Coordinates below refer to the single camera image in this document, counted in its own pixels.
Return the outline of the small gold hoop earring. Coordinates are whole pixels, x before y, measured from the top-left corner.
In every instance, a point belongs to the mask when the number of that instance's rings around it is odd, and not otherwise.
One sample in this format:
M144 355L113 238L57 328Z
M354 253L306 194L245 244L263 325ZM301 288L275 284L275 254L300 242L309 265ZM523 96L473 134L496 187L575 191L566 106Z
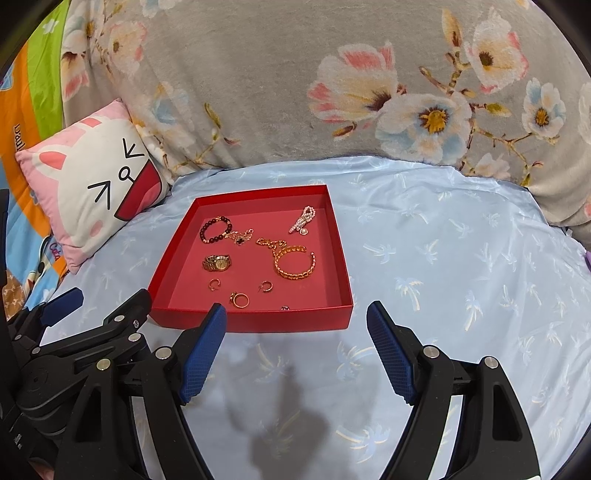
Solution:
M221 289L221 280L217 278L211 279L211 281L208 282L207 287L209 290L211 290L211 292L219 290Z

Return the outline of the gold wrist watch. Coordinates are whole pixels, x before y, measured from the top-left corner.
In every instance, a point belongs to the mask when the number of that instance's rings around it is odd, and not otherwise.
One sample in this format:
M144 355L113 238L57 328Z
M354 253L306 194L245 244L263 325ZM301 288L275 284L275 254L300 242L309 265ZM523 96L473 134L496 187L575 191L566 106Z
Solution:
M208 272L224 272L232 266L229 255L209 255L202 261L202 268Z

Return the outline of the gold braided bangle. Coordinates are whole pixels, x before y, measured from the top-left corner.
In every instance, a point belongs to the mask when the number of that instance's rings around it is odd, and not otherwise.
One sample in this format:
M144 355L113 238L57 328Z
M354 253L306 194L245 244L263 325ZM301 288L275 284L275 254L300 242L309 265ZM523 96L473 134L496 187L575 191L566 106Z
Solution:
M281 278L293 281L307 279L315 271L317 257L304 246L287 246L273 256L273 268Z

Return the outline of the pink white bunny pillow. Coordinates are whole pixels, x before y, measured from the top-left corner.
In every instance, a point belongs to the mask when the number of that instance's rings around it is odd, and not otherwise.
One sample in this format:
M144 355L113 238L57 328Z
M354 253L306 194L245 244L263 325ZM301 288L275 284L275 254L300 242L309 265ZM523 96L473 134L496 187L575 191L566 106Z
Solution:
M168 190L119 99L18 152L16 161L72 274Z

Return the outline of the red cardboard tray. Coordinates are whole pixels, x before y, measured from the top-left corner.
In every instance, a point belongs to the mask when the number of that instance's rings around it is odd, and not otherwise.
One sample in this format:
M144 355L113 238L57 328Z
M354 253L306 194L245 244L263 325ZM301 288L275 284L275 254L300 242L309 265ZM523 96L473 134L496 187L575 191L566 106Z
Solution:
M280 277L273 256L287 246L314 252L314 273ZM208 272L209 255L229 255L232 266ZM211 292L211 279L221 289ZM273 282L273 291L259 284ZM195 199L173 234L148 287L151 316L162 327L197 327L219 303L233 333L344 330L353 294L335 211L325 185L217 194Z

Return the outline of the grey floral blanket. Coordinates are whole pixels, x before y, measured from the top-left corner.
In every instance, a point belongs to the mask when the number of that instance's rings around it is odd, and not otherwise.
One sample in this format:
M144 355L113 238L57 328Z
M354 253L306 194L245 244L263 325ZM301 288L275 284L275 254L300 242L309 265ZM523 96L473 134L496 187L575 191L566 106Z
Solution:
M590 240L590 76L531 1L74 1L61 83L68 123L121 99L169 180L379 155Z

